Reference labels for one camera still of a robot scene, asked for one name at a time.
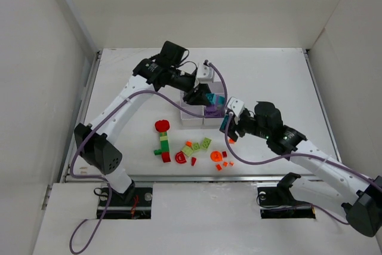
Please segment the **teal curved lego brick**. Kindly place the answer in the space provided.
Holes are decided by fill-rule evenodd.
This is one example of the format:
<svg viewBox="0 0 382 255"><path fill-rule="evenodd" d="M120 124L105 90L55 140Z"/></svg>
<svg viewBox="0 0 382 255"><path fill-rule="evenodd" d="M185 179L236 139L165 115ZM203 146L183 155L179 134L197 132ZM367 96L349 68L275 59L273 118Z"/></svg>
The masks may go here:
<svg viewBox="0 0 382 255"><path fill-rule="evenodd" d="M229 122L230 122L230 115L227 114L227 115L224 116L224 119L223 119L223 121L222 121L222 123L221 123L221 125L220 125L220 128L219 128L219 130L220 130L222 133L224 133L225 130L226 130L226 127L229 126Z"/></svg>

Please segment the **teal and purple lego stack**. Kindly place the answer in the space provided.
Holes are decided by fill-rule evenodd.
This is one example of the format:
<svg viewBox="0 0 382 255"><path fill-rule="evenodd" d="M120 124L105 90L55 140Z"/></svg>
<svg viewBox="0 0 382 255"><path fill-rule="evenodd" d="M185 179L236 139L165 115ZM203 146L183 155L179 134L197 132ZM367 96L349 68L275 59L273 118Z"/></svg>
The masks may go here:
<svg viewBox="0 0 382 255"><path fill-rule="evenodd" d="M210 101L209 106L204 108L204 117L206 118L222 118L224 117L224 102L225 97L222 94L207 94L208 100Z"/></svg>

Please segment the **green and red duplo stack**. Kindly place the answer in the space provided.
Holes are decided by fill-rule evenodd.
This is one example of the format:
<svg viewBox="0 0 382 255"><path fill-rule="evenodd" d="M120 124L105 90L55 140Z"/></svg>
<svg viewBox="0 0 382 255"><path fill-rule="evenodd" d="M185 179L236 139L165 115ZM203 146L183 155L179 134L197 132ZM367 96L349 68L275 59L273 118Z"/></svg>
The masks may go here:
<svg viewBox="0 0 382 255"><path fill-rule="evenodd" d="M160 155L164 163L168 163L171 161L171 158L167 132L159 133L159 141L161 146L160 149L154 150L153 152L156 156Z"/></svg>

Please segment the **red arch duplo brick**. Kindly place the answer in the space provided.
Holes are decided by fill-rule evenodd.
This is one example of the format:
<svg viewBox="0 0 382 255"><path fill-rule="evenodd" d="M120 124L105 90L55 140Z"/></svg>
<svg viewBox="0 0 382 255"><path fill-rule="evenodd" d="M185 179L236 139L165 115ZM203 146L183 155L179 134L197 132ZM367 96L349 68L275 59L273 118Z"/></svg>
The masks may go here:
<svg viewBox="0 0 382 255"><path fill-rule="evenodd" d="M170 129L170 122L166 119L162 119L155 122L155 129L159 133L165 133Z"/></svg>

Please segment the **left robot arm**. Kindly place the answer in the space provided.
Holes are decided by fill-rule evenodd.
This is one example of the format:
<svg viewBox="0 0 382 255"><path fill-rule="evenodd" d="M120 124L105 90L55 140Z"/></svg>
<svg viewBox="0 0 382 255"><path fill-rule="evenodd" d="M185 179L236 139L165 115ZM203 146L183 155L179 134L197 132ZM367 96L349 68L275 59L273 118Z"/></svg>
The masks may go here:
<svg viewBox="0 0 382 255"><path fill-rule="evenodd" d="M122 91L103 113L85 125L79 123L74 129L77 146L76 156L101 173L99 179L110 185L111 191L128 202L135 183L122 165L122 153L115 143L139 108L166 86L183 92L188 105L209 106L210 88L207 84L214 78L209 62L196 67L192 73L181 70L189 50L166 41L160 53L145 58L133 69Z"/></svg>

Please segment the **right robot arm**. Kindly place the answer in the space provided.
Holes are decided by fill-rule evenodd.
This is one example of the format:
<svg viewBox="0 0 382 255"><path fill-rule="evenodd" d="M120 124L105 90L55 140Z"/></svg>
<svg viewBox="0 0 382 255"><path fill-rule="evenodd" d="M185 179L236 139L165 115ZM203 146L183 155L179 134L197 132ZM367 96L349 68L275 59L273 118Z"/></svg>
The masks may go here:
<svg viewBox="0 0 382 255"><path fill-rule="evenodd" d="M367 237L374 237L381 228L381 177L372 179L334 160L304 134L285 125L273 103L258 102L250 112L243 101L231 97L220 131L225 141L237 141L246 134L265 139L277 156L262 164L285 159L325 183L321 186L288 173L276 186L259 189L261 207L278 214L304 206L329 210Z"/></svg>

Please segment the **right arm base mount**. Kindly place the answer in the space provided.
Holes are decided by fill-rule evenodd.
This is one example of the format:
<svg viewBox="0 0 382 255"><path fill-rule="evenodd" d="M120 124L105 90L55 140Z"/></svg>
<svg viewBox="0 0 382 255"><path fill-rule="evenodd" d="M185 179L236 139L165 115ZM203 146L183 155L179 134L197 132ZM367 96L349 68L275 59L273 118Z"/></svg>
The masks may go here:
<svg viewBox="0 0 382 255"><path fill-rule="evenodd" d="M291 193L299 174L288 173L275 186L257 187L257 204L262 219L315 219L314 208L305 201L296 200Z"/></svg>

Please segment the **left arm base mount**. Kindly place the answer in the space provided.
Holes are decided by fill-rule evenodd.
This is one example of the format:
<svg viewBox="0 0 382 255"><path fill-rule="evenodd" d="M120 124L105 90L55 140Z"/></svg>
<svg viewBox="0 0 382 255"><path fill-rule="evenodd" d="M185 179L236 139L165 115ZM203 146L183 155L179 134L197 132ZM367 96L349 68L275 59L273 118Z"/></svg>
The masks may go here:
<svg viewBox="0 0 382 255"><path fill-rule="evenodd" d="M126 195L109 190L106 185L101 185L93 190L98 197L96 217L101 218L106 210L104 219L110 220L146 220L151 219L153 201L153 183L135 182L133 190Z"/></svg>

